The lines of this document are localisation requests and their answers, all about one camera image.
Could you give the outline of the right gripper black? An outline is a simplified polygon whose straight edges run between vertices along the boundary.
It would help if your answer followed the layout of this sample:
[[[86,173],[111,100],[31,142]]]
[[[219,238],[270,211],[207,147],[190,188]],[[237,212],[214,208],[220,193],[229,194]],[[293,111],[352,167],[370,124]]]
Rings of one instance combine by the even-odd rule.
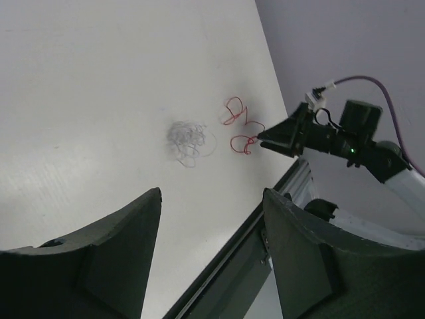
[[[288,157],[300,156],[312,124],[313,110],[302,102],[288,118],[259,133],[257,138],[263,148]]]

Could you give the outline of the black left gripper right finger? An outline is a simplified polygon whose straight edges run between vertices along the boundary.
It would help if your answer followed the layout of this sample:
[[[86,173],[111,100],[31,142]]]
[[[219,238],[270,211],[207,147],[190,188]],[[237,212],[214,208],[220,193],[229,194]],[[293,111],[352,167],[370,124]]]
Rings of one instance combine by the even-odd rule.
[[[263,192],[284,318],[423,318],[424,251],[364,239]]]

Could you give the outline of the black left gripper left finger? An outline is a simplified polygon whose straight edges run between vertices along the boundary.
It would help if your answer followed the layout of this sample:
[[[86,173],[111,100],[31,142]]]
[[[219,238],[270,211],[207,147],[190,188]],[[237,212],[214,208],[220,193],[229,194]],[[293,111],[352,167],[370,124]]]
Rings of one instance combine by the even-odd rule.
[[[1,252],[2,318],[139,318],[161,216],[159,188],[39,247]]]

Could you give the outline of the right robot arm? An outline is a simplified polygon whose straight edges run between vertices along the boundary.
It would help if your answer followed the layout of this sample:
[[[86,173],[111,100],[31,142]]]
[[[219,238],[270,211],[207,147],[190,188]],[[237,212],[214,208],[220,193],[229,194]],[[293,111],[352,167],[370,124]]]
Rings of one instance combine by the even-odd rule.
[[[303,102],[258,139],[288,157],[309,148],[365,167],[423,215],[424,178],[397,144],[373,140],[381,114],[349,100],[338,123],[323,125]],[[263,192],[263,209],[284,318],[424,317],[424,249],[408,237],[338,216],[326,201],[298,207],[272,189]]]

